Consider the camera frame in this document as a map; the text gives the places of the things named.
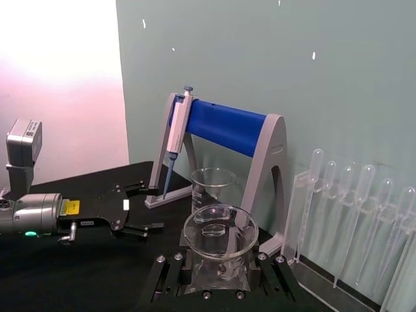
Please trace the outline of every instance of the pipette stand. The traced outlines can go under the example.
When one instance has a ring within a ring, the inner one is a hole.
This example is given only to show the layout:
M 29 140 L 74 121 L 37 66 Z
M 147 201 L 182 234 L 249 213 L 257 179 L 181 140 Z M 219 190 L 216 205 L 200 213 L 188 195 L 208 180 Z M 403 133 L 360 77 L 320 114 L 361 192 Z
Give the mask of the pipette stand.
M 175 93 L 169 95 L 164 110 L 161 143 L 153 163 L 149 188 L 158 187 L 159 185 L 170 131 L 170 116 L 178 95 Z M 278 251 L 283 243 L 290 195 L 284 118 L 278 114 L 262 115 L 204 102 L 198 100 L 196 96 L 192 96 L 192 106 L 183 143 L 187 151 L 190 171 L 193 172 L 198 168 L 198 165 L 191 135 L 202 137 L 252 157 L 252 164 L 240 207 L 249 213 L 253 213 L 254 209 L 260 205 L 261 191 L 267 177 L 270 173 L 272 174 L 278 230 L 270 240 L 260 245 L 260 251 L 268 255 Z M 189 196 L 191 193 L 192 186 L 188 186 L 168 192 L 165 199 L 162 195 L 147 196 L 145 204 L 152 209 Z

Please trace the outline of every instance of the plastic dropper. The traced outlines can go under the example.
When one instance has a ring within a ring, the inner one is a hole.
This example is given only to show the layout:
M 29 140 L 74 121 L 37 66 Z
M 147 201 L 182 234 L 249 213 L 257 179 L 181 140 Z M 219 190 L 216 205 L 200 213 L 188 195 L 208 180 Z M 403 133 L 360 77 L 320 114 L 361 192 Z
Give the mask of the plastic dropper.
M 309 210 L 311 208 L 313 196 L 313 189 L 315 188 L 315 183 L 319 180 L 320 167 L 322 166 L 323 157 L 324 152 L 321 149 L 316 149 L 315 151 L 313 151 L 311 166 L 309 167 L 309 173 L 307 175 L 307 190 L 304 205 L 304 213 L 302 215 L 302 223 L 300 224 L 298 236 L 298 252 L 295 258 L 297 263 L 299 263 L 300 254 L 302 252 L 302 246 L 304 244 L 307 219 L 309 217 Z
M 387 266 L 391 260 L 391 256 L 397 248 L 397 242 L 401 232 L 400 229 L 403 225 L 403 222 L 410 216 L 411 210 L 413 209 L 413 205 L 415 203 L 415 199 L 416 191 L 413 187 L 406 187 L 400 195 L 400 199 L 397 205 L 396 218 L 393 222 L 393 227 L 391 228 L 382 260 L 380 261 L 380 266 L 378 267 L 376 286 L 374 288 L 373 295 L 378 290 L 380 282 L 382 281 L 385 271 L 387 270 Z
M 367 262 L 367 258 L 370 254 L 371 246 L 374 242 L 374 237 L 376 236 L 376 232 L 378 229 L 378 223 L 380 222 L 380 215 L 389 205 L 392 192 L 393 180 L 384 179 L 380 185 L 380 189 L 378 190 L 377 196 L 375 198 L 375 212 L 374 216 L 371 219 L 370 228 L 367 232 L 367 236 L 365 237 L 363 251 L 361 254 L 361 266 L 357 274 L 356 285 L 358 285 L 358 282 L 361 279 L 365 263 Z
M 344 269 L 346 257 L 351 247 L 352 238 L 354 236 L 354 232 L 356 231 L 356 226 L 360 214 L 359 210 L 363 207 L 363 204 L 367 201 L 367 198 L 369 197 L 372 180 L 374 179 L 375 173 L 376 169 L 371 164 L 368 164 L 364 166 L 363 169 L 361 169 L 356 195 L 354 198 L 354 206 L 351 210 L 350 223 L 348 224 L 348 229 L 345 235 L 346 244 L 343 245 L 343 257 L 341 258 L 341 261 L 338 263 L 337 269 L 335 270 L 333 288 L 336 288 L 339 276 L 341 275 Z
M 322 180 L 322 195 L 320 197 L 318 208 L 317 208 L 317 224 L 316 230 L 312 234 L 312 248 L 311 251 L 317 250 L 318 245 L 322 241 L 322 236 L 324 233 L 325 226 L 325 210 L 326 203 L 328 202 L 328 197 L 330 196 L 330 190 L 333 185 L 333 180 L 335 179 L 335 174 L 337 172 L 337 164 L 335 161 L 330 161 L 324 172 L 324 179 Z
M 332 228 L 328 228 L 327 237 L 329 237 L 330 241 L 328 242 L 328 255 L 326 257 L 325 262 L 328 263 L 330 260 L 330 252 L 333 248 L 333 244 L 335 242 L 335 238 L 337 236 L 337 229 L 338 224 L 341 219 L 341 212 L 343 210 L 343 200 L 345 196 L 348 195 L 351 189 L 352 178 L 354 176 L 354 167 L 353 166 L 345 166 L 343 171 L 341 172 L 341 178 L 338 184 L 338 194 L 337 194 L 337 201 L 333 206 L 333 210 L 335 211 L 335 222 Z

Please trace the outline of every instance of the green led light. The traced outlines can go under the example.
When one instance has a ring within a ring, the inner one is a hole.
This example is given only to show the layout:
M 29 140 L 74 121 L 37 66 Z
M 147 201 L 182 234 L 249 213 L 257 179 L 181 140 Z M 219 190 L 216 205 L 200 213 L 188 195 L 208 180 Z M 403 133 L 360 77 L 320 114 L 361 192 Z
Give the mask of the green led light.
M 28 231 L 25 233 L 25 236 L 37 236 L 37 233 L 34 231 Z

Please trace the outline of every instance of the yellow label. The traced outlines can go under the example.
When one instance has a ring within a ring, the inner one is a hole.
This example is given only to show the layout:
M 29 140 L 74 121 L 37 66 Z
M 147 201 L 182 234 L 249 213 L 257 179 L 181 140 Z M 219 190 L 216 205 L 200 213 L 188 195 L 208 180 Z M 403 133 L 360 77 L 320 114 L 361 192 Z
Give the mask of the yellow label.
M 63 215 L 78 215 L 79 214 L 79 200 L 70 200 L 64 204 L 62 211 Z

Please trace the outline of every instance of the white sticker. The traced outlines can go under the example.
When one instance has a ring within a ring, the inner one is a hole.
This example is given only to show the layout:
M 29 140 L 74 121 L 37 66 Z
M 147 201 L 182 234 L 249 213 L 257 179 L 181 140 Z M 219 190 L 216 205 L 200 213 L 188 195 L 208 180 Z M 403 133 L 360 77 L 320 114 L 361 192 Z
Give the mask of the white sticker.
M 81 226 L 93 226 L 94 221 L 81 221 Z
M 130 201 L 129 200 L 123 200 L 123 210 L 124 211 L 130 210 Z

